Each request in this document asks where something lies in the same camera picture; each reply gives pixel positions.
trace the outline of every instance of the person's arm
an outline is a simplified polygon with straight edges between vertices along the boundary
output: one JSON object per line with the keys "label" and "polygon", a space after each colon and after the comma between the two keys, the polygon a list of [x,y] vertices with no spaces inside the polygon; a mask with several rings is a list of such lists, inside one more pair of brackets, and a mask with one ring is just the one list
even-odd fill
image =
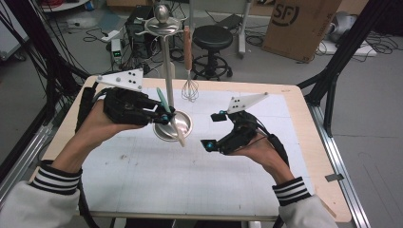
{"label": "person's arm", "polygon": [[80,130],[68,141],[52,165],[42,164],[33,182],[19,182],[0,212],[0,227],[63,227],[74,215],[76,189],[88,154],[120,131],[141,126],[115,124],[98,101]]}
{"label": "person's arm", "polygon": [[295,178],[290,168],[265,137],[258,134],[248,146],[233,153],[250,158],[275,180],[273,190],[279,202],[279,215],[287,227],[337,227],[335,220],[317,196],[311,196],[302,178]]}

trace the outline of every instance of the stand base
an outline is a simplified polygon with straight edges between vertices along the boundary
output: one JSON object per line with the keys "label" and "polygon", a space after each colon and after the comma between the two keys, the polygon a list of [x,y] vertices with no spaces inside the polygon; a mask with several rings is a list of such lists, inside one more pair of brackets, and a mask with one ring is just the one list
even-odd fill
{"label": "stand base", "polygon": [[[183,136],[186,138],[190,135],[190,132],[193,129],[193,122],[190,116],[182,112],[180,110],[175,111],[175,123],[178,129],[183,133]],[[163,141],[174,142],[178,140],[178,134],[176,130],[172,127],[171,123],[167,125],[163,125],[160,123],[153,124],[154,133]]]}

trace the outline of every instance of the black stool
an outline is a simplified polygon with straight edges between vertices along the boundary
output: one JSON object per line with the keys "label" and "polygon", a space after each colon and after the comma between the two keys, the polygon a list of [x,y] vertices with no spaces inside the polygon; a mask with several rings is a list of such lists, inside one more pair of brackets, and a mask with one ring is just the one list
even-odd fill
{"label": "black stool", "polygon": [[232,34],[229,30],[219,26],[203,26],[196,28],[193,32],[193,42],[202,49],[208,51],[207,56],[202,55],[193,60],[192,71],[195,72],[194,80],[202,76],[207,80],[217,78],[224,73],[227,77],[232,76],[232,69],[220,56],[215,55],[220,50],[228,48],[232,44]]}

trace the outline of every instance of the metal whisk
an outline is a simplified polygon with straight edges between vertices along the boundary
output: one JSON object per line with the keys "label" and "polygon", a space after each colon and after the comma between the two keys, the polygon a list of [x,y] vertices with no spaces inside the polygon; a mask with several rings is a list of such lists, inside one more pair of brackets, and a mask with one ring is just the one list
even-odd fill
{"label": "metal whisk", "polygon": [[194,82],[190,77],[190,70],[192,69],[192,51],[190,41],[189,26],[183,29],[183,55],[184,55],[184,68],[187,71],[187,80],[182,88],[182,97],[189,102],[195,102],[199,97],[198,83]]}

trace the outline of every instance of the round stool seat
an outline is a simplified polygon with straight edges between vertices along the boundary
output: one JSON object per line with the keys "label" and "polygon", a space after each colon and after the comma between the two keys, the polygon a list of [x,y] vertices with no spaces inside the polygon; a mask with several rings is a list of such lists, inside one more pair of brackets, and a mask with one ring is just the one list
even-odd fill
{"label": "round stool seat", "polygon": [[193,32],[193,42],[207,50],[221,50],[232,44],[232,33],[219,26],[202,26]]}

